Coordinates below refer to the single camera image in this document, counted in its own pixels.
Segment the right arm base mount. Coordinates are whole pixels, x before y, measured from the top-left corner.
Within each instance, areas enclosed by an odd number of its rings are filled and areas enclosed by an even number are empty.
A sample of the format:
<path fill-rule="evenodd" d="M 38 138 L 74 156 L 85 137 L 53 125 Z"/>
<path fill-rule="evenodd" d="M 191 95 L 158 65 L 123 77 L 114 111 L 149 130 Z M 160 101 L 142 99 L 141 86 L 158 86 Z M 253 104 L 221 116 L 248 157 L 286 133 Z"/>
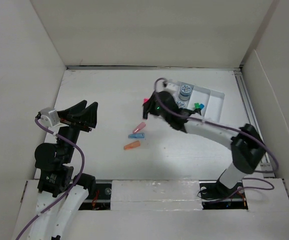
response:
<path fill-rule="evenodd" d="M 227 189 L 216 180 L 199 180 L 197 196 L 201 199 L 203 210 L 247 210 L 246 195 L 242 181 Z"/>

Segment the green cap black highlighter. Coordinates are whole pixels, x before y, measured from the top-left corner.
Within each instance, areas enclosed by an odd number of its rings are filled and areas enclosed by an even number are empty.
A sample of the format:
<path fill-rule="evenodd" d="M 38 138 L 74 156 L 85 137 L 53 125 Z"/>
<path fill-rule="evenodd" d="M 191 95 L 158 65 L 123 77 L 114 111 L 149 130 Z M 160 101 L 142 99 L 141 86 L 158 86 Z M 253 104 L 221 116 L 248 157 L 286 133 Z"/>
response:
<path fill-rule="evenodd" d="M 194 109 L 197 110 L 197 109 L 200 109 L 200 104 L 198 102 L 196 102 L 194 104 Z"/>

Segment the pastel blue highlighter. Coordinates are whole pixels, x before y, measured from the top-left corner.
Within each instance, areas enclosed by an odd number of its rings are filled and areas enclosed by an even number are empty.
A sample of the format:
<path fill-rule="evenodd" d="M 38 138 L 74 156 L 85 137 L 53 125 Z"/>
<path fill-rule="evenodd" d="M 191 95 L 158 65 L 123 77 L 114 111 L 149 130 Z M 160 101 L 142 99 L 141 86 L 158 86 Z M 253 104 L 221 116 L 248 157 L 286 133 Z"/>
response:
<path fill-rule="evenodd" d="M 139 132 L 139 133 L 132 133 L 128 135 L 129 139 L 144 139 L 145 138 L 145 134 L 143 132 Z"/>

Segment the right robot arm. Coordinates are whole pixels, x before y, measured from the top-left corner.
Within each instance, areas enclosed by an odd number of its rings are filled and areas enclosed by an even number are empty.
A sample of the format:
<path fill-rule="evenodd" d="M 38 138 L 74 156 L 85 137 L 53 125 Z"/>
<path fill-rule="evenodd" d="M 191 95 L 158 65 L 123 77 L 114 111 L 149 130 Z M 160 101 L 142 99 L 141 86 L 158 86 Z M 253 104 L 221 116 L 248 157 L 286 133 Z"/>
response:
<path fill-rule="evenodd" d="M 219 176 L 208 193 L 227 197 L 237 189 L 245 176 L 255 172 L 265 155 L 265 145 L 256 129 L 246 123 L 243 127 L 220 125 L 202 117 L 198 110 L 179 107 L 167 91 L 153 92 L 142 105 L 142 117 L 152 115 L 163 119 L 171 128 L 186 134 L 198 135 L 216 142 L 231 151 L 232 162 Z"/>

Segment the blue cap black highlighter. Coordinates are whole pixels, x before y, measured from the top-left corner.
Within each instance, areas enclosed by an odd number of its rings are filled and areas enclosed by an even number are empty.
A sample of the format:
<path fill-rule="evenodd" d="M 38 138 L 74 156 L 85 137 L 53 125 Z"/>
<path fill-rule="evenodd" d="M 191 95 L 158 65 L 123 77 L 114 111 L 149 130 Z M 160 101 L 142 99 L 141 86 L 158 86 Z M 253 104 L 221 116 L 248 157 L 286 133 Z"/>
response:
<path fill-rule="evenodd" d="M 201 110 L 203 110 L 203 109 L 204 109 L 204 107 L 205 107 L 205 105 L 204 105 L 204 104 L 202 104 L 202 103 L 199 105 L 199 108 L 200 108 Z"/>

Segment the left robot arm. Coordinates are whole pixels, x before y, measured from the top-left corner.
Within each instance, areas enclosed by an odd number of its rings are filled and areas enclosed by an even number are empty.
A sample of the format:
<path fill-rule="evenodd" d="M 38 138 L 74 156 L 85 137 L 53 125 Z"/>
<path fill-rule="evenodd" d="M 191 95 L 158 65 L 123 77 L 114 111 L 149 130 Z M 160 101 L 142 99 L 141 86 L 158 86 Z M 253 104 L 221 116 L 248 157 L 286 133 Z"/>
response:
<path fill-rule="evenodd" d="M 35 216 L 23 228 L 29 240 L 63 240 L 84 200 L 96 193 L 96 178 L 83 172 L 85 155 L 77 146 L 80 132 L 97 125 L 98 103 L 86 100 L 61 111 L 44 108 L 36 125 L 55 137 L 41 143 L 34 152 L 40 170 Z"/>

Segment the blue jar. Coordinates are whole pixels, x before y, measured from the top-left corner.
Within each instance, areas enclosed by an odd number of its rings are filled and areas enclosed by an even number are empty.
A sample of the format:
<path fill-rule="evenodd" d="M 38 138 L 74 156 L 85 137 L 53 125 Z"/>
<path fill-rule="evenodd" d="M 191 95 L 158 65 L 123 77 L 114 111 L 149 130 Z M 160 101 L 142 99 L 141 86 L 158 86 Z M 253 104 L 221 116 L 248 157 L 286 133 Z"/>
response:
<path fill-rule="evenodd" d="M 185 109 L 186 108 L 186 104 L 183 102 L 183 101 L 176 101 L 176 104 L 177 106 L 180 108 L 180 109 Z"/>
<path fill-rule="evenodd" d="M 191 85 L 182 84 L 179 88 L 178 97 L 182 101 L 188 101 L 191 97 L 192 92 L 193 92 L 193 88 Z"/>

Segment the pastel pink highlighter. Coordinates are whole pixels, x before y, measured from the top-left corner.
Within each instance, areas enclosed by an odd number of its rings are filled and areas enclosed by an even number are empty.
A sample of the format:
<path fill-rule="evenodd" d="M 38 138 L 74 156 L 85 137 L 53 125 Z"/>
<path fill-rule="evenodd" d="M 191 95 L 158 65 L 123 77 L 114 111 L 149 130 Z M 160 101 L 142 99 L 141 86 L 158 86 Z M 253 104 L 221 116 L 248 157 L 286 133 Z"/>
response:
<path fill-rule="evenodd" d="M 145 122 L 141 122 L 140 124 L 138 124 L 134 130 L 132 131 L 133 134 L 139 133 L 144 127 L 146 126 Z"/>

